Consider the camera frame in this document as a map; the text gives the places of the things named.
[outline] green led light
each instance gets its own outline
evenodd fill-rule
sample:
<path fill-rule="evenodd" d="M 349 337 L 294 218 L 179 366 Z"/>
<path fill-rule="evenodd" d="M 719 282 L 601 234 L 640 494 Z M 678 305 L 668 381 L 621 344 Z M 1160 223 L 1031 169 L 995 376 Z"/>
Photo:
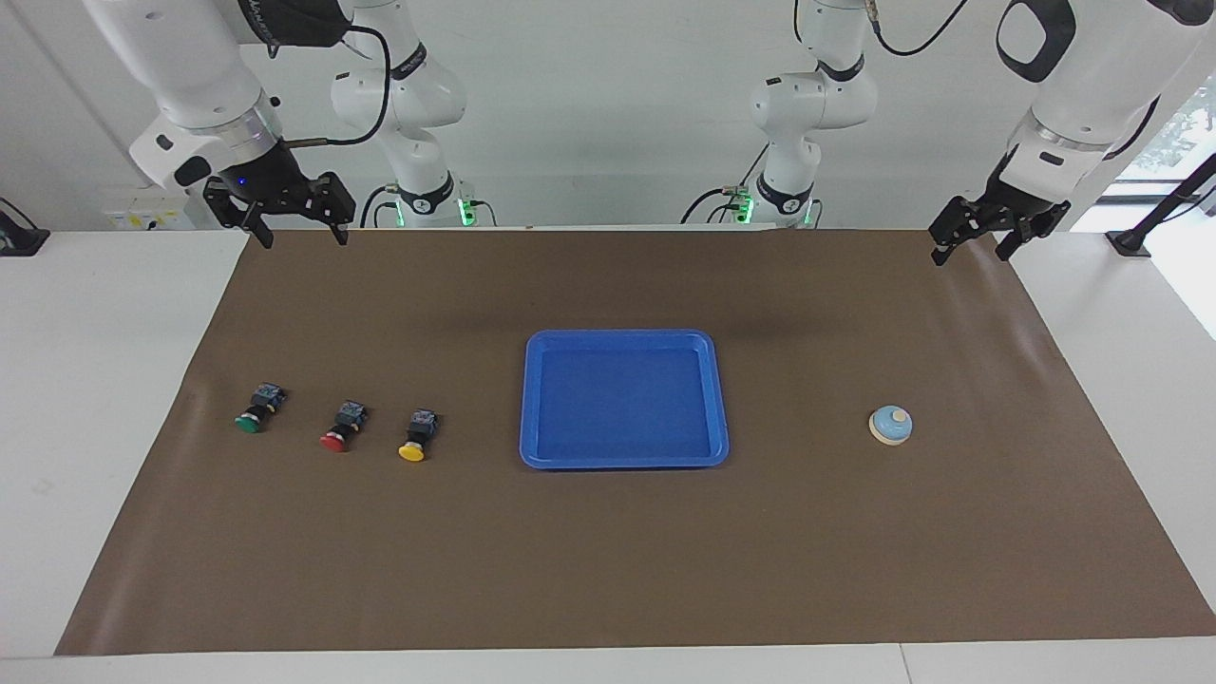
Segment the green led light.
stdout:
<path fill-rule="evenodd" d="M 803 217 L 803 225 L 818 228 L 820 218 L 822 217 L 823 217 L 823 202 L 814 200 L 811 201 L 810 208 L 806 209 L 806 215 Z"/>
<path fill-rule="evenodd" d="M 460 214 L 465 225 L 468 226 L 477 223 L 477 211 L 468 202 L 468 200 L 465 200 L 463 197 L 460 200 Z"/>
<path fill-rule="evenodd" d="M 736 217 L 739 223 L 751 223 L 751 214 L 755 212 L 756 202 L 751 197 L 743 198 L 743 207 Z"/>

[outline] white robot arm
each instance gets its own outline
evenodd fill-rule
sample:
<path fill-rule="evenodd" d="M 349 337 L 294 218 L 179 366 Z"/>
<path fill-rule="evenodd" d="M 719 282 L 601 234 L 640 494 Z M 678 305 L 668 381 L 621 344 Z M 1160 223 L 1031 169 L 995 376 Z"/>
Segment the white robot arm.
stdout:
<path fill-rule="evenodd" d="M 236 39 L 212 2 L 83 1 L 161 108 L 131 145 L 131 157 L 152 180 L 190 187 L 208 179 L 203 196 L 220 223 L 248 230 L 268 248 L 274 236 L 264 214 L 325 223 L 345 245 L 354 200 L 336 174 L 310 180 L 300 172 L 272 100 L 241 61 Z M 249 27 L 271 51 L 337 44 L 351 27 L 349 1 L 240 0 Z"/>
<path fill-rule="evenodd" d="M 798 28 L 816 71 L 783 73 L 751 94 L 751 117 L 769 136 L 767 161 L 748 189 L 751 220 L 784 226 L 804 222 L 811 207 L 822 153 L 807 136 L 862 124 L 878 106 L 865 71 L 865 0 L 807 0 Z"/>
<path fill-rule="evenodd" d="M 467 224 L 461 181 L 447 168 L 443 148 L 427 128 L 458 122 L 466 95 L 460 80 L 427 52 L 404 0 L 354 0 L 354 22 L 379 30 L 399 63 L 392 69 L 388 117 L 372 140 L 396 176 L 400 213 L 411 228 Z M 379 45 L 356 37 L 354 49 L 368 57 Z M 333 108 L 349 125 L 367 129 L 381 108 L 383 68 L 339 74 L 331 88 Z"/>
<path fill-rule="evenodd" d="M 1001 60 L 1041 84 L 1004 157 L 974 201 L 955 197 L 929 228 L 938 265 L 961 243 L 1009 230 L 997 248 L 1008 259 L 1046 237 L 1068 197 L 1142 120 L 1206 34 L 1214 0 L 1013 0 L 997 32 Z M 1037 34 L 1037 46 L 1015 45 Z"/>

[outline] white table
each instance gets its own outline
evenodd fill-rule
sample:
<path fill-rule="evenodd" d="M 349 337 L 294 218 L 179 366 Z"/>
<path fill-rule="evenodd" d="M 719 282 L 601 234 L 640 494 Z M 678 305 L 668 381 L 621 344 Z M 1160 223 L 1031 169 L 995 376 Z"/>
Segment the white table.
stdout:
<path fill-rule="evenodd" d="M 1216 638 L 51 658 L 243 245 L 61 232 L 0 260 L 0 292 L 24 297 L 0 318 L 0 682 L 1216 682 Z M 1216 605 L 1216 342 L 1152 262 L 1102 236 L 1058 235 L 1014 265 Z"/>

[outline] blue tray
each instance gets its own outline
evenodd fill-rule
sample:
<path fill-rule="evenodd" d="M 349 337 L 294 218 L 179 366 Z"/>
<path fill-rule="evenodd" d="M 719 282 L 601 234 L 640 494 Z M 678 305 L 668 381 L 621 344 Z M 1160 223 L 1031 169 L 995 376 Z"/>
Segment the blue tray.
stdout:
<path fill-rule="evenodd" d="M 730 442 L 709 336 L 547 330 L 528 341 L 519 454 L 540 470 L 713 467 Z"/>

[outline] brown paper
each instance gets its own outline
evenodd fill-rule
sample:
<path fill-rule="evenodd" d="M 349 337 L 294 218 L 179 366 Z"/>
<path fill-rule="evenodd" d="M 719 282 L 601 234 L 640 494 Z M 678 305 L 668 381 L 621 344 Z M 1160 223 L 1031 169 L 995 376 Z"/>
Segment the brown paper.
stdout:
<path fill-rule="evenodd" d="M 250 245 L 68 654 L 1111 639 L 1216 618 L 1013 270 L 921 232 L 325 232 Z M 704 471 L 518 455 L 545 329 L 696 327 Z M 261 434 L 232 419 L 291 392 Z M 343 399 L 353 452 L 317 444 Z M 899 448 L 868 414 L 905 407 Z M 409 413 L 445 416 L 429 460 Z"/>

